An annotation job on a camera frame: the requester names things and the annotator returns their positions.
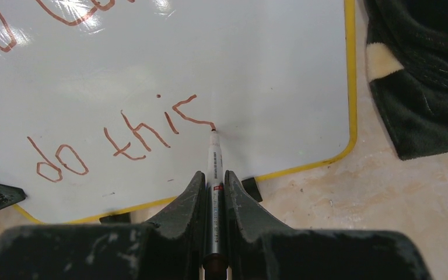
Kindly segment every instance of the beige floor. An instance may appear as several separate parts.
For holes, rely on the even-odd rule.
[[[345,159],[260,184],[273,215],[294,228],[389,229],[409,236],[435,279],[448,280],[448,154],[402,162],[365,78],[366,15],[357,5],[358,143]],[[138,211],[142,221],[162,206]],[[3,230],[30,223],[0,211]]]

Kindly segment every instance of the white marker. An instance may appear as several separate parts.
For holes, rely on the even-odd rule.
[[[210,135],[206,178],[205,243],[203,267],[205,279],[226,279],[228,268],[224,201],[224,170],[219,135]]]

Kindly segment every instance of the yellow whiteboard border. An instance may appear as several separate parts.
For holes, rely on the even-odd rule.
[[[298,166],[262,176],[256,177],[257,181],[264,181],[280,176],[284,176],[287,174],[292,174],[300,171],[304,171],[307,169],[312,169],[324,165],[330,165],[333,162],[336,162],[342,158],[344,158],[347,154],[353,150],[356,144],[356,140],[358,138],[358,117],[356,112],[356,23],[355,23],[355,0],[344,0],[344,13],[345,13],[345,27],[346,27],[346,64],[348,66],[348,106],[349,106],[349,142],[346,148],[337,156],[332,157],[331,159],[322,160],[320,162],[310,163],[303,166]],[[119,211],[104,213],[100,215],[91,216],[88,218],[73,220],[68,223],[86,223],[98,221],[100,218],[107,215],[118,215],[124,214],[140,209],[145,209],[161,204],[170,203],[176,197],[170,197],[166,199],[161,199],[157,201],[153,201],[150,203],[145,203],[141,205],[136,205],[128,208],[124,208]],[[28,220],[34,223],[44,223],[40,220],[32,217],[28,212],[26,212],[19,205],[13,205],[15,209],[20,212],[23,216],[25,216]]]

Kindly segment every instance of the whiteboard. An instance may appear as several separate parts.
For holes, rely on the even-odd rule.
[[[0,183],[61,223],[179,195],[212,125],[243,178],[336,157],[345,36],[339,0],[0,0]]]

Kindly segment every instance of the cream fabric patch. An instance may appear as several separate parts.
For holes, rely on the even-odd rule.
[[[404,69],[389,48],[383,43],[373,43],[366,47],[367,77],[371,82]]]

